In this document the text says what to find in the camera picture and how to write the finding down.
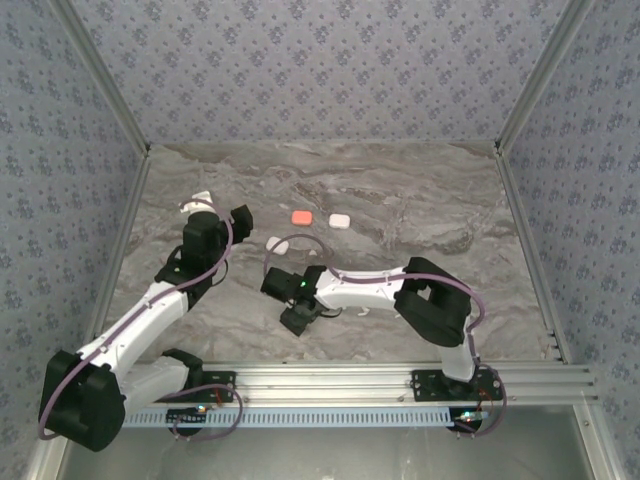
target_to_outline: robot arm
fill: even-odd
[[[233,243],[240,243],[253,229],[253,218],[246,206],[232,210],[231,216]],[[202,298],[212,286],[211,276],[160,299],[158,295],[212,269],[228,240],[226,225],[215,213],[191,214],[183,230],[182,245],[169,256],[140,301],[107,332],[75,354],[60,351],[53,356],[45,374],[41,416],[69,372],[95,355],[58,397],[46,420],[47,429],[99,451],[115,438],[127,415],[169,393],[199,386],[194,384],[192,374],[194,364],[197,370],[198,362],[200,367],[202,362],[184,352],[165,352],[151,365],[134,364],[160,333]],[[114,334],[115,340],[105,346]]]
[[[444,375],[469,382],[475,363],[468,344],[466,327],[471,313],[470,297],[460,290],[428,280],[387,280],[353,283],[341,277],[367,281],[395,278],[406,273],[427,273],[456,280],[430,261],[414,257],[406,267],[380,272],[338,270],[338,276],[324,266],[308,267],[303,276],[271,268],[261,291],[291,305],[280,322],[300,336],[306,326],[326,310],[368,307],[395,310],[425,340],[438,347]],[[430,288],[428,299],[418,292]]]

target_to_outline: gray marble table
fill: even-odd
[[[181,243],[178,204],[210,190],[227,209],[246,203],[255,229],[234,247],[230,271],[147,352],[179,347],[212,360],[437,360],[436,349],[393,313],[347,309],[318,319],[297,338],[279,323],[283,305],[259,292],[265,243],[296,232],[318,235],[339,268],[378,270],[420,255],[485,299],[476,331],[485,359],[550,358],[549,342],[495,160],[482,148],[438,143],[217,144],[155,146],[106,325],[146,290]],[[311,210],[294,227],[293,210]],[[331,213],[351,216],[333,230]],[[302,273],[318,262],[306,240],[274,264]]]

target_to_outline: cable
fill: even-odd
[[[227,257],[231,253],[231,247],[233,246],[233,228],[232,228],[231,222],[229,220],[229,215],[226,213],[225,210],[221,209],[220,207],[218,207],[213,202],[209,202],[208,200],[203,200],[201,198],[186,200],[186,201],[184,201],[184,202],[182,202],[180,204],[180,208],[183,208],[185,205],[187,205],[189,203],[193,203],[193,202],[203,203],[203,204],[213,208],[216,211],[216,213],[218,214],[218,216],[221,218],[221,220],[224,222],[224,224],[226,225],[228,239],[227,239],[226,248],[225,248],[224,252],[222,253],[222,256],[220,257],[220,259],[216,262],[216,264],[213,267],[211,267],[209,270],[204,272],[202,275],[200,275],[200,276],[198,276],[198,277],[196,277],[194,279],[191,279],[191,280],[189,280],[187,282],[181,283],[180,285],[175,285],[175,286],[173,286],[171,288],[168,288],[168,289],[160,292],[159,294],[157,294],[155,297],[153,297],[151,300],[149,300],[148,303],[143,304],[140,308],[138,308],[138,310],[133,312],[133,314],[126,321],[124,321],[122,323],[122,325],[120,325],[111,335],[109,335],[109,337],[107,337],[105,339],[105,341],[102,342],[102,344],[99,347],[97,347],[93,352],[91,352],[84,359],[82,359],[80,361],[80,363],[78,363],[78,365],[76,365],[75,368],[73,368],[69,372],[69,374],[66,377],[64,377],[64,379],[60,382],[60,384],[56,387],[56,389],[51,394],[51,397],[49,397],[49,401],[47,402],[46,406],[44,407],[44,410],[42,411],[42,415],[40,416],[40,420],[38,421],[38,437],[41,440],[52,440],[52,439],[54,439],[54,438],[59,436],[57,433],[47,434],[47,432],[45,431],[45,428],[46,428],[46,425],[47,425],[47,420],[49,420],[49,415],[51,415],[51,411],[53,410],[54,405],[58,401],[58,398],[60,397],[60,395],[62,394],[64,389],[67,387],[67,385],[69,385],[71,383],[71,381],[78,375],[78,373],[80,373],[80,371],[82,371],[82,369],[84,367],[89,365],[93,359],[95,359],[98,355],[100,355],[102,353],[101,349],[103,347],[108,349],[111,346],[111,344],[115,341],[115,339],[118,338],[118,336],[129,325],[131,325],[131,323],[134,320],[136,320],[140,315],[142,315],[142,313],[144,313],[144,311],[147,308],[153,307],[153,305],[155,305],[158,301],[160,301],[161,299],[163,299],[167,295],[169,295],[169,294],[171,294],[171,293],[173,293],[175,291],[179,291],[179,290],[188,288],[188,287],[190,287],[192,285],[195,285],[197,283],[200,283],[202,280],[204,280],[204,279],[210,277],[211,275],[215,274],[216,270],[218,270],[218,268],[220,268],[220,265],[222,265],[222,263],[227,259]]]
[[[216,283],[211,285],[211,287],[217,287],[222,282],[224,282],[224,279],[227,278],[227,273],[229,273],[229,262],[225,258],[225,260],[224,260],[224,275],[222,276],[222,278],[220,280],[218,280]]]
[[[176,418],[175,422],[173,422],[172,431],[176,440],[184,440],[185,442],[206,442],[208,440],[217,440],[219,438],[223,438],[223,437],[226,437],[227,435],[230,435],[236,430],[236,428],[238,428],[238,425],[242,420],[244,405],[242,403],[242,397],[240,396],[240,394],[235,389],[229,387],[228,385],[224,385],[222,383],[211,383],[209,385],[202,385],[200,387],[194,387],[194,388],[189,388],[188,390],[181,390],[179,392],[170,393],[169,395],[165,395],[164,397],[162,397],[160,400],[178,398],[183,395],[189,395],[191,393],[200,392],[202,390],[208,390],[210,388],[213,388],[216,391],[218,391],[218,389],[226,390],[227,392],[231,393],[234,397],[236,397],[236,400],[238,400],[238,415],[236,415],[235,420],[233,421],[231,426],[229,426],[226,430],[223,430],[220,433],[212,433],[211,435],[198,435],[197,437],[186,437],[178,433],[178,424],[180,423],[180,420],[182,420],[182,417],[183,417],[183,415],[181,415],[178,418]]]
[[[429,273],[401,273],[401,274],[397,274],[397,275],[391,275],[389,277],[376,277],[376,278],[355,278],[355,277],[348,277],[346,275],[342,275],[339,271],[337,271],[333,265],[331,264],[331,262],[329,261],[329,255],[328,255],[328,248],[326,247],[326,245],[324,244],[324,242],[322,240],[320,240],[318,237],[315,237],[313,235],[309,235],[307,233],[294,233],[292,235],[287,235],[286,237],[282,238],[281,240],[279,240],[278,242],[276,242],[268,251],[267,254],[265,255],[264,258],[264,263],[263,263],[263,274],[264,276],[267,275],[268,269],[269,269],[269,260],[271,259],[271,255],[273,254],[273,251],[283,242],[286,242],[288,240],[291,240],[293,238],[306,238],[308,240],[312,240],[314,242],[316,242],[318,245],[320,245],[320,248],[322,248],[322,254],[323,257],[325,259],[325,263],[326,263],[326,267],[327,270],[329,270],[336,278],[339,278],[341,281],[346,282],[346,283],[357,283],[360,285],[370,285],[370,284],[376,284],[376,283],[381,283],[381,282],[392,282],[392,281],[396,281],[396,280],[430,280],[430,281],[436,281],[439,283],[444,283],[445,285],[450,285],[454,288],[457,288],[458,290],[460,290],[463,293],[466,293],[467,295],[469,295],[469,297],[471,297],[473,299],[473,301],[476,303],[476,305],[478,305],[478,317],[472,321],[469,326],[466,328],[466,337],[467,337],[467,341],[469,342],[469,351],[471,352],[471,358],[473,359],[473,362],[475,363],[476,367],[478,368],[486,368],[487,370],[489,370],[494,376],[495,378],[498,380],[498,382],[500,383],[500,392],[502,394],[502,408],[500,409],[500,412],[498,413],[498,417],[496,418],[496,420],[489,425],[489,427],[487,427],[485,430],[476,433],[473,429],[469,428],[467,425],[463,425],[462,423],[459,422],[455,422],[457,425],[465,428],[466,430],[471,431],[471,433],[466,434],[466,433],[461,433],[461,435],[463,436],[469,436],[469,437],[482,437],[484,435],[488,435],[489,433],[493,432],[496,428],[498,428],[498,425],[500,425],[500,423],[502,423],[502,420],[504,419],[506,410],[507,410],[507,393],[506,390],[504,388],[504,382],[502,381],[502,378],[500,378],[500,375],[498,374],[498,372],[490,367],[489,365],[487,365],[486,363],[480,363],[480,360],[478,358],[478,354],[476,352],[476,346],[475,343],[473,341],[473,335],[471,334],[471,332],[473,331],[474,328],[476,328],[478,325],[480,325],[484,318],[485,318],[485,314],[486,314],[486,307],[484,302],[482,301],[482,298],[480,298],[480,296],[474,292],[473,290],[471,290],[468,286],[466,286],[464,283],[458,282],[456,280],[453,280],[451,278],[448,277],[443,277],[441,275],[432,275]]]

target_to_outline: purple cable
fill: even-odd
[[[193,203],[193,202],[202,203],[204,205],[207,205],[207,206],[213,208],[216,212],[218,212],[218,214],[221,214],[221,213],[224,214],[224,215],[221,216],[221,219],[222,219],[222,221],[225,223],[225,225],[227,227],[228,240],[227,240],[227,246],[226,246],[224,252],[222,253],[222,256],[220,257],[220,259],[217,261],[217,263],[213,267],[211,267],[209,270],[204,272],[199,277],[196,277],[196,278],[194,278],[192,280],[189,280],[187,282],[181,283],[180,285],[175,285],[175,286],[173,286],[171,288],[168,288],[168,289],[164,290],[163,292],[160,292],[159,294],[157,294],[155,297],[153,297],[151,300],[149,300],[148,303],[142,305],[125,322],[123,322],[123,324],[120,325],[120,327],[118,327],[111,335],[109,335],[109,337],[107,337],[105,339],[105,341],[102,343],[102,345],[100,345],[93,352],[91,352],[84,359],[82,359],[82,361],[78,365],[76,365],[75,368],[73,370],[71,370],[66,377],[64,377],[64,379],[60,382],[60,384],[53,391],[53,394],[49,398],[49,401],[47,402],[47,405],[44,407],[44,410],[42,411],[42,415],[40,416],[40,421],[38,422],[38,437],[41,440],[52,440],[52,439],[54,439],[54,438],[59,436],[57,433],[49,435],[45,431],[45,428],[46,428],[46,425],[47,425],[47,420],[49,419],[49,415],[51,415],[51,411],[53,410],[53,407],[56,404],[56,402],[58,401],[58,398],[62,394],[63,390],[67,387],[67,385],[69,385],[69,383],[71,383],[71,381],[78,375],[78,373],[84,367],[86,367],[89,363],[91,363],[91,361],[94,358],[96,358],[98,355],[100,355],[100,353],[102,353],[100,351],[100,349],[102,347],[109,348],[109,346],[113,343],[113,341],[129,325],[131,325],[131,323],[133,323],[134,320],[136,320],[140,315],[142,315],[142,313],[147,308],[152,307],[156,302],[158,302],[162,298],[166,297],[170,293],[175,292],[176,290],[182,290],[184,288],[188,288],[188,287],[190,287],[192,285],[195,285],[196,283],[200,283],[205,278],[208,278],[208,277],[212,276],[213,274],[215,274],[216,270],[218,270],[218,268],[220,268],[220,265],[222,265],[222,263],[226,260],[226,258],[231,253],[231,247],[233,245],[233,228],[231,227],[231,222],[229,220],[229,215],[227,215],[226,212],[223,209],[219,208],[214,203],[209,202],[208,200],[202,200],[202,199],[189,199],[189,200],[186,200],[186,201],[184,201],[184,202],[182,202],[180,204],[180,208],[183,208],[185,205],[188,205],[189,203]]]
[[[478,354],[476,352],[476,346],[475,343],[473,341],[473,336],[471,335],[471,332],[474,328],[476,328],[478,325],[480,325],[482,323],[482,321],[485,318],[485,314],[486,314],[486,307],[484,302],[482,301],[482,298],[480,298],[480,295],[478,295],[476,292],[474,292],[473,290],[471,290],[469,287],[467,287],[464,283],[458,282],[456,280],[452,280],[451,278],[448,277],[443,277],[441,275],[432,275],[429,273],[400,273],[397,275],[390,275],[389,277],[377,277],[377,278],[355,278],[355,277],[348,277],[346,275],[342,275],[340,272],[338,272],[333,265],[331,265],[331,262],[329,261],[329,256],[328,256],[328,248],[326,247],[326,245],[324,244],[324,242],[322,240],[320,240],[318,237],[314,236],[314,235],[309,235],[307,233],[294,233],[292,235],[288,235],[286,237],[284,237],[283,239],[279,240],[278,242],[276,242],[268,251],[267,254],[264,258],[264,263],[263,263],[263,274],[264,276],[267,275],[267,272],[269,270],[269,261],[271,259],[271,255],[273,254],[273,251],[278,247],[278,245],[280,245],[283,242],[286,242],[288,240],[291,240],[293,238],[306,238],[308,240],[312,240],[314,242],[316,242],[318,245],[320,245],[320,248],[322,248],[322,254],[323,257],[325,258],[325,263],[326,263],[326,267],[327,270],[329,270],[333,276],[335,276],[336,278],[339,278],[341,281],[346,282],[346,283],[357,283],[360,285],[369,285],[369,284],[376,284],[376,283],[381,283],[381,282],[391,282],[391,281],[395,281],[395,280],[431,280],[431,281],[436,281],[439,283],[444,283],[446,285],[450,285],[454,288],[457,288],[458,290],[466,293],[467,295],[469,295],[471,298],[473,298],[473,301],[476,303],[476,305],[478,305],[478,317],[469,324],[469,326],[466,329],[466,335],[467,335],[467,341],[469,342],[469,351],[471,352],[471,357],[473,358],[473,362],[476,364],[476,366],[478,368],[483,367],[486,368],[487,370],[489,370],[498,380],[498,382],[500,382],[500,392],[502,393],[502,409],[500,410],[498,417],[496,418],[496,420],[489,426],[487,427],[485,430],[479,432],[479,433],[461,433],[461,435],[464,436],[468,436],[468,437],[482,437],[484,435],[487,435],[491,432],[493,432],[502,422],[502,419],[504,418],[504,415],[506,413],[507,410],[507,393],[506,390],[504,388],[504,383],[502,381],[502,378],[500,378],[500,375],[498,374],[498,372],[490,367],[489,365],[485,364],[485,363],[480,363],[480,360],[478,359]],[[458,426],[461,426],[463,428],[466,428],[467,430],[471,430],[469,427],[467,427],[466,425],[460,423],[460,422],[454,422],[456,423]]]
[[[198,435],[197,437],[185,437],[184,435],[180,435],[178,433],[178,424],[182,419],[182,416],[180,416],[176,419],[172,428],[172,431],[173,431],[173,434],[175,435],[176,440],[184,440],[186,442],[206,442],[208,440],[217,440],[219,438],[226,437],[227,435],[233,433],[236,428],[238,428],[238,425],[242,420],[242,412],[244,411],[244,405],[242,403],[242,397],[240,396],[240,394],[233,388],[229,387],[228,385],[224,385],[222,383],[211,383],[209,385],[202,385],[201,387],[194,387],[194,388],[189,388],[188,390],[181,390],[179,392],[170,393],[169,395],[165,395],[164,397],[162,397],[160,400],[177,398],[183,395],[189,395],[190,393],[200,392],[202,390],[208,390],[210,388],[219,388],[221,390],[226,390],[227,392],[231,393],[234,397],[236,397],[236,399],[238,400],[238,415],[236,415],[235,420],[233,421],[231,426],[229,426],[229,428],[227,428],[226,430],[223,430],[220,433],[212,433],[211,435]]]

